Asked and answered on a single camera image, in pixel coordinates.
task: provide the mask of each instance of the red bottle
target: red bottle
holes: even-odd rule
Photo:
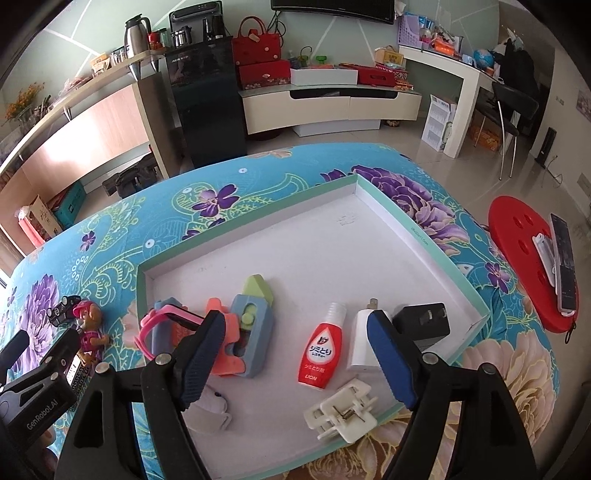
[[[343,322],[347,309],[331,303],[324,322],[316,327],[301,359],[298,382],[323,389],[335,373],[343,345]]]

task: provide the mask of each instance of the screw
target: screw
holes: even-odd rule
[[[489,375],[496,374],[496,367],[493,364],[482,364],[482,369],[484,370],[484,373],[486,373],[486,374],[489,374]]]
[[[107,362],[101,362],[96,366],[95,372],[101,375],[107,373],[110,367],[111,366]]]
[[[161,353],[156,357],[156,365],[166,365],[173,359],[170,353]]]
[[[439,361],[439,357],[434,353],[427,352],[423,354],[423,362],[427,365],[435,365]]]

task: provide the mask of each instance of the white bottle cap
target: white bottle cap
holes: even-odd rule
[[[329,311],[324,318],[324,323],[330,323],[337,327],[343,327],[345,317],[347,316],[347,308],[340,303],[331,303]]]

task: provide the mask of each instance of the potted plant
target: potted plant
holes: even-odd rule
[[[43,84],[32,83],[26,90],[18,92],[14,103],[9,103],[6,108],[7,120],[18,120],[24,129],[30,130],[35,125],[32,105],[37,94],[43,90]]]

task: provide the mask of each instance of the chair leg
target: chair leg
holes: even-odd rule
[[[513,161],[511,162],[511,172],[509,178],[513,176],[513,165],[515,165],[515,153],[517,152],[517,137],[513,137]]]
[[[501,109],[501,102],[497,101],[499,105],[499,114],[501,115],[501,129],[503,130],[503,151],[501,152],[501,172],[499,173],[499,180],[503,179],[503,166],[505,165],[505,121],[503,120],[503,110]]]
[[[482,125],[480,126],[480,131],[478,132],[478,136],[476,137],[476,141],[474,142],[474,146],[478,145],[478,141],[480,140],[480,134],[482,133],[482,128],[484,127],[484,120],[486,120],[485,116],[482,117]]]

